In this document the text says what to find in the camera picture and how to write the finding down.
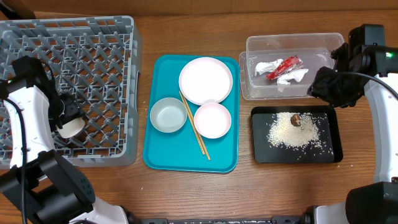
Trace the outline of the white paper cup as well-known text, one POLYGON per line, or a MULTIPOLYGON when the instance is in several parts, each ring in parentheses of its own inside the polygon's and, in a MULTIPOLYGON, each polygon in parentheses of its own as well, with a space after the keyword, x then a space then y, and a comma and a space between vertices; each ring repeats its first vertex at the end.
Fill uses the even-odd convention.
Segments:
POLYGON ((62 138, 71 138, 85 127, 85 122, 82 118, 75 118, 70 122, 64 124, 62 128, 58 128, 57 131, 61 135, 62 138))

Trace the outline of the white napkin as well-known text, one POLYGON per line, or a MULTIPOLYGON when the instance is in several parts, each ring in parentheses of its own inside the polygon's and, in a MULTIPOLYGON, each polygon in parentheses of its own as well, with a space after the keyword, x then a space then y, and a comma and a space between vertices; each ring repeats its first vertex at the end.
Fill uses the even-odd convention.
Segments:
MULTIPOLYGON (((271 62, 259 62, 255 66, 254 76, 267 75, 270 72, 273 72, 285 59, 277 59, 271 62)), ((291 72, 287 72, 280 76, 279 78, 274 79, 278 86, 278 91, 283 92, 284 88, 290 85, 290 82, 293 80, 297 83, 301 82, 305 74, 308 72, 307 68, 302 67, 301 69, 292 70, 291 72)))

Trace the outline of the red snack wrapper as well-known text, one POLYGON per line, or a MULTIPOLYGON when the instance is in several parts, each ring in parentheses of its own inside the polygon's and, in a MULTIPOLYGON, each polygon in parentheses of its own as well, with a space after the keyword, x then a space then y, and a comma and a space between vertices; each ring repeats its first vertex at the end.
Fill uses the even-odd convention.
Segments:
POLYGON ((285 59, 273 72, 267 74, 266 77, 269 80, 274 80, 287 72, 291 72, 292 70, 296 69, 301 69, 302 67, 303 67, 302 60, 297 55, 295 55, 285 59))

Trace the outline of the brown food chunk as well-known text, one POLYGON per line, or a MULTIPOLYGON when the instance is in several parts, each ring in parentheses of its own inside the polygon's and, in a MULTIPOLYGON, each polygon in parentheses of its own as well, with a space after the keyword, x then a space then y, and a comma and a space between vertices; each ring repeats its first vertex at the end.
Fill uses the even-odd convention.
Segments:
POLYGON ((290 122, 293 126, 301 126, 301 118, 299 114, 293 114, 290 118, 290 122))

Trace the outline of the rice grains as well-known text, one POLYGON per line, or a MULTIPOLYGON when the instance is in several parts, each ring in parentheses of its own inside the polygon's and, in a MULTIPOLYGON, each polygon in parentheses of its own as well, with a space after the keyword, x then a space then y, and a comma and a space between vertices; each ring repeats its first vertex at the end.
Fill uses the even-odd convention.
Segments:
POLYGON ((326 113, 281 112, 271 115, 266 139, 269 149, 282 154, 286 162, 332 162, 333 144, 326 113), (293 126, 290 118, 299 114, 301 126, 293 126))

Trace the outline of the grey-green ceramic bowl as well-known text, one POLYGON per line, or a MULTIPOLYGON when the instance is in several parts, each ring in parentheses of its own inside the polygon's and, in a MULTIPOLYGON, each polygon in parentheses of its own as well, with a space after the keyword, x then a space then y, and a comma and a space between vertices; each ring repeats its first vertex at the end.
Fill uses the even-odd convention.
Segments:
POLYGON ((176 98, 163 98, 150 110, 150 122, 156 130, 163 133, 178 131, 187 120, 184 104, 176 98))

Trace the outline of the pink-white small bowl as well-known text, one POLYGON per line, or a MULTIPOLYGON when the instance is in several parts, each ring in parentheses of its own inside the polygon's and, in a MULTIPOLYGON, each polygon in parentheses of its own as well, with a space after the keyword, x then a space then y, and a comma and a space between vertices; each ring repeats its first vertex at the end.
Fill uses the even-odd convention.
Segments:
POLYGON ((194 115, 196 130, 205 138, 223 137, 232 125, 229 111, 219 103, 207 103, 199 107, 194 115))

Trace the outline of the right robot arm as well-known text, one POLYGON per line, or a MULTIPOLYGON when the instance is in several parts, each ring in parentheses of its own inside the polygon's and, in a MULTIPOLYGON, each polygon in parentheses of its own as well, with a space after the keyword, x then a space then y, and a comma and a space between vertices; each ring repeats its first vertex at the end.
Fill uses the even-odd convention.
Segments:
POLYGON ((397 223, 397 49, 344 43, 331 57, 334 68, 320 68, 307 93, 334 108, 366 97, 376 144, 374 183, 350 190, 344 202, 308 209, 302 221, 397 223))

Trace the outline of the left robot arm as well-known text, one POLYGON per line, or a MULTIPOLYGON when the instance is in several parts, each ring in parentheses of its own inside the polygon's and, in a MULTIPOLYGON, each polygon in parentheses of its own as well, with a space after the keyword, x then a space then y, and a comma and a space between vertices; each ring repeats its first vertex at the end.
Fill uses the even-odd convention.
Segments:
POLYGON ((23 223, 131 223, 120 206, 101 200, 86 176, 55 149, 49 100, 37 87, 3 84, 1 98, 12 129, 12 161, 1 193, 21 211, 23 223))

